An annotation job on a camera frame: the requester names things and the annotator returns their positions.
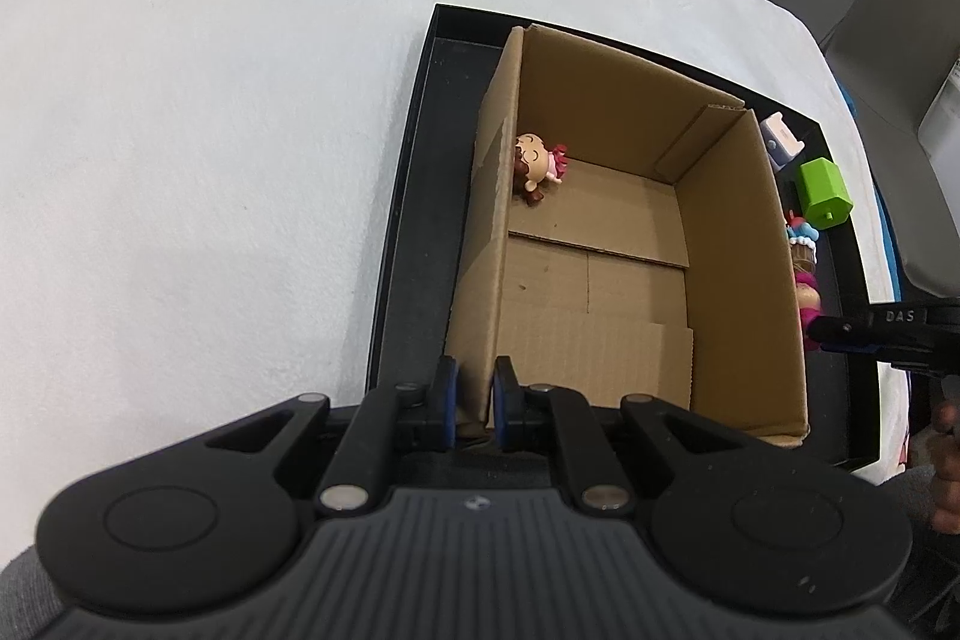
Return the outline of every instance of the white fabric surface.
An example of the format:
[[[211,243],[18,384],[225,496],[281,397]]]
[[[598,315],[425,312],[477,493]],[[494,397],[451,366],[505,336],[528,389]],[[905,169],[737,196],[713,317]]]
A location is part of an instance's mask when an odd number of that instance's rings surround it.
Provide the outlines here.
[[[0,564],[81,475],[301,391],[361,396],[436,2],[662,52],[820,121],[891,296],[826,63],[765,0],[0,0]],[[895,471],[904,375],[882,372]]]

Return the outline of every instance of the green toy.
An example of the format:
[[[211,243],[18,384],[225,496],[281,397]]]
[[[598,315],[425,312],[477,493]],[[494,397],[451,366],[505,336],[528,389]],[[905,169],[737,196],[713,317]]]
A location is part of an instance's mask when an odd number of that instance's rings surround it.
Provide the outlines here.
[[[797,193],[803,217],[816,229],[832,228],[846,220],[853,210],[840,169],[826,158],[817,158],[800,166]]]

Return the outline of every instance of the table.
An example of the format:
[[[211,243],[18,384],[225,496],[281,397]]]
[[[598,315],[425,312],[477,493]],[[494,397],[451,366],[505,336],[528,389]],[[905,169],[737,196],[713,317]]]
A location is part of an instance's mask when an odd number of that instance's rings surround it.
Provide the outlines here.
[[[435,2],[637,44],[817,119],[891,297],[856,127],[765,0],[0,0],[0,564],[66,482],[302,391],[359,400]],[[906,426],[904,375],[880,377],[871,480]]]

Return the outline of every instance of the brown cardboard box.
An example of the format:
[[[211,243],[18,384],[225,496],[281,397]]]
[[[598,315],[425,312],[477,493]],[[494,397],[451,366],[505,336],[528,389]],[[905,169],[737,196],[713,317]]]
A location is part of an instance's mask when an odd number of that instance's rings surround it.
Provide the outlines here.
[[[512,195],[517,133],[575,159],[534,207]],[[521,384],[608,407],[652,393],[799,444],[803,347],[754,114],[620,50],[515,28],[480,110],[446,351],[464,420],[486,422],[509,355]]]

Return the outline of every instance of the finger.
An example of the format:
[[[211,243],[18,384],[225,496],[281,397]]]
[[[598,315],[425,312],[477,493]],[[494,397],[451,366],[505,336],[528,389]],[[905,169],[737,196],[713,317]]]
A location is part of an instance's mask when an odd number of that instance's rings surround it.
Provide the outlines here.
[[[943,402],[937,405],[933,410],[933,428],[940,434],[949,434],[953,431],[953,425],[960,420],[960,411],[953,402]]]
[[[933,504],[960,515],[960,482],[935,477],[930,480],[930,493],[933,495]]]
[[[937,477],[960,480],[960,450],[950,434],[930,438],[930,459]]]
[[[930,525],[941,534],[960,534],[960,515],[936,509],[930,518]]]

